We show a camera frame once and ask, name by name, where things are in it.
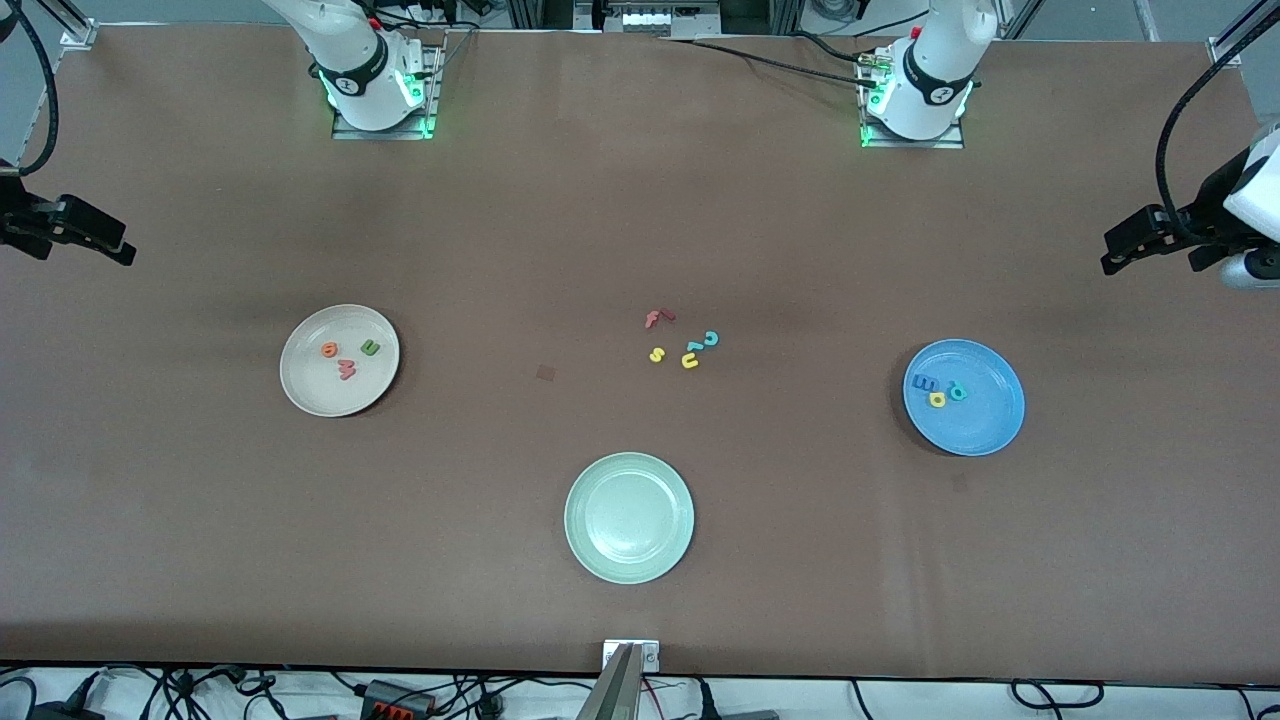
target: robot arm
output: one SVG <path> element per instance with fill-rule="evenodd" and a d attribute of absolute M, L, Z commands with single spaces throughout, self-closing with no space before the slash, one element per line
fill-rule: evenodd
<path fill-rule="evenodd" d="M 941 136 L 964 113 L 997 27 L 991 0 L 931 0 L 920 33 L 890 46 L 892 67 L 867 111 L 908 140 Z"/>
<path fill-rule="evenodd" d="M 1193 233 L 1172 232 L 1161 205 L 1148 205 L 1106 233 L 1102 272 L 1114 275 L 1143 258 L 1190 250 L 1193 272 L 1221 265 L 1236 290 L 1280 288 L 1280 123 L 1263 128 L 1253 145 L 1201 184 L 1178 215 Z"/>
<path fill-rule="evenodd" d="M 351 0 L 262 1 L 302 37 L 329 102 L 353 127 L 390 128 L 425 102 L 419 40 L 374 29 Z"/>

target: electrical cable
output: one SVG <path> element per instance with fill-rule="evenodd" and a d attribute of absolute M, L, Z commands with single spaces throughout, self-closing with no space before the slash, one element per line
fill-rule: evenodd
<path fill-rule="evenodd" d="M 849 63 L 856 63 L 858 58 L 860 58 L 863 55 L 861 53 L 859 53 L 858 55 L 850 55 L 849 53 L 841 53 L 840 50 L 836 50 L 831 45 L 827 45 L 826 40 L 818 37 L 817 35 L 814 35 L 814 33 L 812 33 L 809 31 L 797 29 L 797 31 L 792 32 L 791 36 L 792 37 L 804 37 L 805 40 L 809 40 L 810 42 L 813 42 L 814 45 L 817 45 L 823 53 L 831 55 L 832 58 L 836 58 L 836 59 L 840 59 L 840 60 L 845 60 L 845 61 L 849 61 Z"/>
<path fill-rule="evenodd" d="M 342 675 L 339 675 L 339 674 L 337 674 L 337 673 L 329 673 L 329 674 L 330 674 L 330 675 L 333 675 L 333 679 L 334 679 L 334 680 L 338 680 L 338 684 L 339 684 L 339 685 L 342 685 L 342 687 L 347 688 L 347 689 L 348 689 L 348 691 L 351 691 L 351 692 L 356 692 L 356 685 L 353 685 L 353 684 L 348 683 L 347 680 L 343 680 L 343 679 L 342 679 Z"/>
<path fill-rule="evenodd" d="M 849 682 L 854 684 L 854 697 L 858 698 L 858 708 L 863 711 L 863 717 L 867 720 L 876 720 L 872 717 L 872 711 L 867 710 L 867 701 L 863 700 L 863 689 L 858 687 L 858 679 L 850 678 Z"/>
<path fill-rule="evenodd" d="M 707 680 L 701 678 L 694 678 L 698 680 L 698 689 L 703 693 L 703 720 L 721 720 L 719 711 L 716 710 L 716 698 L 712 696 L 712 687 L 707 684 Z"/>
<path fill-rule="evenodd" d="M 1257 715 L 1253 714 L 1253 703 L 1249 702 L 1249 696 L 1244 694 L 1244 688 L 1233 688 L 1235 692 L 1240 693 L 1240 700 L 1244 701 L 1244 712 L 1249 716 L 1249 720 L 1262 720 L 1267 715 L 1275 715 L 1280 712 L 1280 705 L 1270 705 L 1262 708 L 1262 712 Z"/>
<path fill-rule="evenodd" d="M 847 82 L 850 85 L 856 85 L 860 87 L 876 87 L 876 83 L 870 79 L 855 78 L 849 76 L 837 76 L 835 73 L 824 73 L 822 70 L 815 70 L 813 68 L 801 68 L 800 65 L 792 65 L 790 63 L 783 63 L 781 60 L 774 60 L 772 58 L 763 58 L 760 55 L 753 55 L 751 53 L 744 53 L 741 50 L 735 50 L 732 47 L 724 47 L 723 45 L 707 45 L 705 42 L 698 42 L 696 40 L 676 40 L 675 42 L 682 42 L 685 45 L 692 45 L 694 47 L 705 47 L 708 50 L 718 50 L 721 53 L 728 53 L 737 58 L 745 60 L 754 60 L 756 63 L 764 63 L 765 65 L 773 65 L 774 68 L 782 68 L 783 70 L 791 70 L 794 73 L 801 73 L 806 76 L 813 76 L 823 79 L 833 79 L 837 82 Z"/>
<path fill-rule="evenodd" d="M 45 77 L 45 95 L 49 97 L 49 127 L 45 131 L 45 146 L 29 165 L 18 168 L 18 177 L 27 177 L 44 168 L 49 158 L 52 156 L 54 147 L 58 146 L 58 83 L 54 81 L 54 67 L 49 61 L 49 54 L 45 53 L 45 44 L 41 42 L 35 26 L 27 18 L 27 13 L 22 10 L 22 1 L 4 1 L 9 5 L 9 10 L 13 12 L 14 17 L 18 18 L 18 24 L 22 26 L 23 32 L 27 33 L 27 38 L 31 40 L 31 46 L 36 50 L 36 60 L 40 61 L 40 73 Z"/>
<path fill-rule="evenodd" d="M 658 702 L 658 693 L 653 692 L 653 685 L 649 684 L 648 679 L 643 679 L 643 682 L 645 692 L 648 692 L 649 697 L 653 700 L 654 710 L 658 711 L 658 720 L 667 720 L 667 715 L 662 711 L 662 703 Z"/>
<path fill-rule="evenodd" d="M 196 684 L 200 684 L 201 682 L 207 680 L 211 676 L 214 676 L 214 673 L 205 675 L 204 678 L 197 680 Z M 253 707 L 253 703 L 259 698 L 265 700 L 266 703 L 271 706 L 271 710 L 275 711 L 275 715 L 280 720 L 291 720 L 289 714 L 284 711 L 284 705 L 280 703 L 280 701 L 276 700 L 276 697 L 271 693 L 271 688 L 275 685 L 275 683 L 276 683 L 275 675 L 268 675 L 262 670 L 257 671 L 257 678 L 244 678 L 238 683 L 236 683 L 236 692 L 248 697 L 248 702 L 244 703 L 244 720 L 248 720 L 250 708 Z"/>
<path fill-rule="evenodd" d="M 31 720 L 31 716 L 36 712 L 36 683 L 33 683 L 31 678 L 27 678 L 24 675 L 18 675 L 17 678 L 0 680 L 0 688 L 13 684 L 27 685 L 27 689 L 31 691 L 31 700 L 27 701 L 27 715 L 26 715 L 27 720 Z"/>
<path fill-rule="evenodd" d="M 1199 91 L 1203 90 L 1206 85 L 1208 85 L 1208 81 L 1213 79 L 1213 77 L 1217 76 L 1217 73 L 1221 72 L 1221 69 L 1228 65 L 1228 63 L 1235 59 L 1235 56 L 1239 55 L 1242 51 L 1244 51 L 1245 47 L 1252 45 L 1254 40 L 1262 36 L 1262 33 L 1271 29 L 1271 27 L 1275 26 L 1276 22 L 1280 22 L 1280 8 L 1276 8 L 1270 13 L 1267 13 L 1267 17 L 1265 17 L 1257 26 L 1254 26 L 1253 29 L 1251 29 L 1248 33 L 1240 37 L 1240 40 L 1236 41 L 1235 45 L 1229 47 L 1228 51 L 1224 53 L 1222 56 L 1219 58 L 1216 63 L 1210 65 L 1210 68 L 1204 70 L 1204 73 L 1189 88 L 1187 88 L 1187 92 L 1184 92 L 1183 96 L 1178 99 L 1178 102 L 1174 105 L 1174 109 L 1169 113 L 1169 118 L 1165 120 L 1164 129 L 1160 131 L 1160 141 L 1156 143 L 1156 187 L 1160 190 L 1160 200 L 1165 206 L 1165 213 L 1169 215 L 1170 231 L 1172 231 L 1174 237 L 1181 241 L 1202 243 L 1202 245 L 1212 242 L 1211 238 L 1197 234 L 1192 232 L 1190 228 L 1187 227 L 1187 223 L 1184 223 L 1183 219 L 1178 215 L 1178 206 L 1174 205 L 1174 196 L 1169 190 L 1166 159 L 1169 155 L 1169 141 L 1174 135 L 1174 126 L 1178 124 L 1178 119 L 1183 115 L 1183 110 L 1187 109 L 1187 105 L 1189 105 L 1192 99 L 1194 99 L 1196 95 L 1198 95 Z"/>
<path fill-rule="evenodd" d="M 486 693 L 486 697 L 500 696 L 502 693 L 507 692 L 508 689 L 511 689 L 511 688 L 513 688 L 513 687 L 516 687 L 516 685 L 518 685 L 520 683 L 524 683 L 524 682 L 525 682 L 524 678 L 512 680 L 511 683 L 507 683 L 506 685 L 502 685 L 500 688 Z M 481 697 L 480 700 L 475 701 L 474 703 L 468 703 L 462 710 L 458 710 L 458 711 L 453 712 L 452 715 L 445 715 L 443 720 L 454 720 L 456 717 L 462 717 L 463 715 L 471 712 L 472 707 L 475 707 L 476 705 L 480 705 L 481 702 L 484 702 L 484 700 L 485 698 Z"/>
<path fill-rule="evenodd" d="M 1009 683 L 1009 689 L 1014 693 L 1014 700 L 1018 701 L 1018 705 L 1021 705 L 1023 707 L 1036 711 L 1052 710 L 1053 717 L 1056 720 L 1062 720 L 1064 710 L 1084 710 L 1087 707 L 1093 707 L 1094 705 L 1102 702 L 1102 697 L 1106 694 L 1106 689 L 1103 688 L 1102 683 L 1080 683 L 1080 684 L 1096 689 L 1097 694 L 1082 702 L 1059 702 L 1057 700 L 1053 698 L 1053 696 L 1048 692 L 1048 688 L 1046 688 L 1043 683 L 1041 683 L 1039 680 L 1030 680 L 1030 679 L 1011 680 Z M 1019 685 L 1030 685 L 1036 688 L 1037 691 L 1039 691 L 1041 696 L 1044 697 L 1046 702 L 1034 702 L 1024 698 L 1023 694 L 1018 691 Z"/>

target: wire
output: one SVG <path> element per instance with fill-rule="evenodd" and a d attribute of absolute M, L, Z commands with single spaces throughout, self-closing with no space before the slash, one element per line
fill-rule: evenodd
<path fill-rule="evenodd" d="M 40 61 L 40 73 L 45 76 L 45 95 L 49 97 L 49 127 L 45 131 L 45 146 L 29 165 L 18 168 L 18 177 L 27 177 L 44 168 L 49 158 L 52 156 L 54 147 L 58 146 L 58 83 L 54 81 L 54 67 L 49 63 L 45 44 L 41 42 L 40 35 L 36 33 L 31 19 L 27 18 L 27 13 L 22 10 L 20 0 L 4 1 L 9 5 L 9 10 L 13 12 L 14 17 L 18 18 L 18 24 L 22 26 L 23 32 L 27 33 L 27 38 L 31 40 L 31 46 L 36 50 L 36 59 Z"/>
<path fill-rule="evenodd" d="M 1253 716 L 1253 703 L 1249 702 L 1249 696 L 1244 694 L 1244 691 L 1240 688 L 1235 688 L 1235 692 L 1240 693 L 1240 700 L 1244 701 L 1244 715 L 1248 716 L 1249 720 L 1257 720 Z"/>
<path fill-rule="evenodd" d="M 712 687 L 701 678 L 698 680 L 698 689 L 703 693 L 703 720 L 721 720 L 719 711 L 716 710 L 716 698 L 712 696 Z"/>
<path fill-rule="evenodd" d="M 27 701 L 27 715 L 26 715 L 27 720 L 31 720 L 31 716 L 36 712 L 36 683 L 33 683 L 31 678 L 27 678 L 24 675 L 18 675 L 17 678 L 9 678 L 8 680 L 0 680 L 0 688 L 13 684 L 27 685 L 27 689 L 31 691 L 31 700 Z"/>
<path fill-rule="evenodd" d="M 338 680 L 338 684 L 339 684 L 339 685 L 342 685 L 342 687 L 347 688 L 347 689 L 348 689 L 348 691 L 351 691 L 351 692 L 356 692 L 356 685 L 353 685 L 352 683 L 348 683 L 347 680 L 343 680 L 343 679 L 342 679 L 342 675 L 339 675 L 339 674 L 337 674 L 337 673 L 329 673 L 329 674 L 330 674 L 330 675 L 333 675 L 333 679 L 334 679 L 334 680 Z"/>
<path fill-rule="evenodd" d="M 1166 174 L 1166 156 L 1169 155 L 1169 141 L 1174 135 L 1174 126 L 1178 124 L 1178 119 L 1183 115 L 1183 110 L 1190 104 L 1192 99 L 1199 94 L 1201 90 L 1208 81 L 1213 79 L 1217 73 L 1226 67 L 1236 55 L 1239 55 L 1245 47 L 1253 44 L 1254 40 L 1262 36 L 1266 31 L 1271 29 L 1276 22 L 1280 22 L 1280 8 L 1276 8 L 1267 13 L 1267 17 L 1262 19 L 1253 29 L 1245 33 L 1235 45 L 1229 47 L 1216 63 L 1210 65 L 1204 74 L 1202 74 L 1189 88 L 1178 99 L 1174 109 L 1169 113 L 1169 118 L 1165 120 L 1165 127 L 1160 131 L 1160 141 L 1156 143 L 1156 187 L 1160 190 L 1160 200 L 1165 205 L 1165 213 L 1169 215 L 1169 225 L 1174 233 L 1174 237 L 1194 242 L 1194 243 L 1208 243 L 1210 238 L 1199 236 L 1192 232 L 1187 227 L 1187 223 L 1178 215 L 1178 206 L 1174 205 L 1174 196 L 1169 190 L 1169 177 Z"/>
<path fill-rule="evenodd" d="M 1262 708 L 1262 712 L 1257 715 L 1253 714 L 1253 703 L 1249 702 L 1249 696 L 1244 694 L 1243 688 L 1233 688 L 1235 692 L 1240 693 L 1240 700 L 1244 701 L 1244 712 L 1249 716 L 1249 720 L 1262 720 L 1267 715 L 1275 715 L 1280 712 L 1280 705 L 1270 705 Z"/>
<path fill-rule="evenodd" d="M 1053 717 L 1056 720 L 1062 720 L 1064 710 L 1084 710 L 1085 707 L 1093 707 L 1094 705 L 1102 702 L 1102 697 L 1106 693 L 1106 689 L 1102 687 L 1102 683 L 1083 683 L 1083 684 L 1098 692 L 1089 700 L 1082 702 L 1059 702 L 1057 700 L 1053 698 L 1052 694 L 1050 694 L 1048 688 L 1046 688 L 1043 683 L 1041 683 L 1039 680 L 1016 679 L 1009 683 L 1009 689 L 1012 691 L 1014 700 L 1018 701 L 1018 705 L 1037 711 L 1052 710 Z M 1024 698 L 1023 694 L 1018 691 L 1019 685 L 1030 685 L 1036 688 L 1037 691 L 1039 691 L 1042 696 L 1044 696 L 1046 702 L 1034 702 Z"/>
<path fill-rule="evenodd" d="M 797 31 L 792 32 L 791 35 L 794 37 L 804 37 L 805 40 L 812 41 L 823 53 L 831 55 L 832 58 L 837 58 L 840 60 L 846 60 L 846 61 L 850 61 L 850 63 L 856 63 L 858 58 L 860 58 L 863 55 L 861 53 L 859 53 L 858 55 L 850 55 L 849 53 L 841 53 L 840 50 L 836 50 L 831 45 L 827 45 L 826 40 L 818 37 L 817 35 L 814 35 L 814 33 L 812 33 L 809 31 L 797 29 Z"/>
<path fill-rule="evenodd" d="M 849 682 L 854 684 L 854 697 L 858 698 L 858 708 L 863 711 L 863 717 L 867 720 L 876 720 L 872 717 L 872 711 L 867 710 L 867 701 L 863 700 L 863 689 L 858 687 L 858 679 L 850 678 Z"/>
<path fill-rule="evenodd" d="M 484 694 L 484 697 L 481 697 L 480 700 L 477 700 L 477 701 L 475 701 L 472 703 L 468 703 L 462 710 L 458 710 L 458 711 L 453 712 L 452 715 L 445 715 L 443 720 L 454 720 L 456 717 L 462 717 L 463 715 L 471 712 L 472 707 L 475 707 L 475 706 L 480 705 L 481 702 L 484 702 L 485 698 L 500 696 L 502 693 L 507 692 L 508 689 L 511 689 L 511 688 L 513 688 L 513 687 L 516 687 L 516 685 L 518 685 L 520 683 L 524 683 L 524 682 L 525 682 L 525 679 L 520 678 L 520 679 L 516 679 L 516 680 L 512 680 L 512 682 L 507 683 L 506 685 L 502 685 L 500 688 L 498 688 L 495 691 L 488 692 L 488 693 Z"/>
<path fill-rule="evenodd" d="M 658 702 L 658 693 L 653 692 L 653 685 L 649 684 L 648 679 L 644 680 L 644 689 L 653 698 L 653 707 L 658 711 L 658 720 L 667 720 L 667 715 L 662 711 L 662 703 Z"/>
<path fill-rule="evenodd" d="M 506 680 L 516 680 L 517 678 L 489 678 L 489 679 L 492 682 L 494 682 L 494 683 L 502 683 L 502 682 L 506 682 Z M 590 685 L 588 683 L 580 683 L 577 680 L 540 680 L 538 678 L 524 678 L 524 680 L 526 683 L 534 683 L 536 685 L 547 685 L 549 688 L 554 688 L 554 687 L 559 687 L 559 685 L 573 685 L 576 688 L 582 688 L 584 691 L 593 691 L 593 689 L 595 689 L 594 685 Z M 662 687 L 666 688 L 666 687 L 675 687 L 675 685 L 662 685 Z"/>
<path fill-rule="evenodd" d="M 870 79 L 855 78 L 849 76 L 837 76 L 835 73 L 824 73 L 822 70 L 815 70 L 812 68 L 801 68 L 800 65 L 792 65 L 790 63 L 783 63 L 781 60 L 774 60 L 772 58 L 762 58 L 760 55 L 753 55 L 750 53 L 744 53 L 741 50 L 733 50 L 732 47 L 724 47 L 723 45 L 707 45 L 705 42 L 698 42 L 696 40 L 677 40 L 676 42 L 684 42 L 685 45 L 692 45 L 694 47 L 705 47 L 708 50 L 718 50 L 721 53 L 728 53 L 737 58 L 746 60 L 755 60 L 756 63 L 764 63 L 765 65 L 773 65 L 774 68 L 782 68 L 783 70 L 791 70 L 794 73 L 801 73 L 806 76 L 813 76 L 823 79 L 833 79 L 837 82 L 847 82 L 850 85 L 856 85 L 861 87 L 876 87 L 876 83 Z"/>

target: metal bracket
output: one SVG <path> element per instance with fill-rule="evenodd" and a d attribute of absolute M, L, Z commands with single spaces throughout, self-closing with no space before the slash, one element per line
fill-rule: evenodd
<path fill-rule="evenodd" d="M 1262 20 L 1271 14 L 1272 10 L 1280 8 L 1280 0 L 1254 0 L 1245 8 L 1234 20 L 1231 20 L 1222 32 L 1217 33 L 1215 37 L 1208 38 L 1208 55 L 1216 63 L 1228 50 L 1235 46 L 1242 37 L 1258 27 Z M 1231 67 L 1239 67 L 1239 56 L 1233 58 L 1229 63 Z"/>
<path fill-rule="evenodd" d="M 88 18 L 70 0 L 36 0 L 58 24 L 63 26 L 60 45 L 65 50 L 88 50 L 97 40 L 99 23 Z"/>
<path fill-rule="evenodd" d="M 604 641 L 604 651 L 602 652 L 600 667 L 607 667 L 609 665 L 609 659 L 617 652 L 620 644 L 637 644 L 644 648 L 644 671 L 657 673 L 658 671 L 658 641 L 636 641 L 636 639 L 611 639 Z"/>
<path fill-rule="evenodd" d="M 1213 61 L 1213 63 L 1219 61 L 1222 58 L 1222 54 L 1226 51 L 1226 47 L 1222 47 L 1221 45 L 1219 45 L 1219 40 L 1221 40 L 1221 38 L 1213 36 L 1213 37 L 1210 37 L 1208 42 L 1206 44 L 1208 46 L 1208 59 L 1211 61 Z M 1230 60 L 1228 60 L 1226 67 L 1228 68 L 1239 68 L 1243 64 L 1244 64 L 1244 61 L 1240 59 L 1239 55 L 1236 55 L 1235 58 L 1231 58 Z"/>

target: brown table surface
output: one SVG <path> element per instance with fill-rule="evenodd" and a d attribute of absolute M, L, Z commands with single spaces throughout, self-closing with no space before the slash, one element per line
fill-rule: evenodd
<path fill-rule="evenodd" d="M 669 673 L 1280 680 L 1280 296 L 1097 260 L 1206 65 L 998 44 L 966 150 L 863 150 L 845 86 L 485 35 L 434 141 L 358 143 L 287 28 L 106 28 L 28 184 L 124 219 L 138 260 L 0 252 L 3 655 L 589 671 L 654 637 Z M 1176 196 L 1253 129 L 1226 73 L 1175 136 Z M 385 313 L 403 364 L 325 420 L 278 357 L 339 302 Z M 678 320 L 646 333 L 658 305 Z M 649 363 L 709 328 L 695 372 Z M 943 337 L 1024 383 L 995 456 L 901 416 Z M 621 450 L 698 511 L 639 587 L 563 533 Z"/>

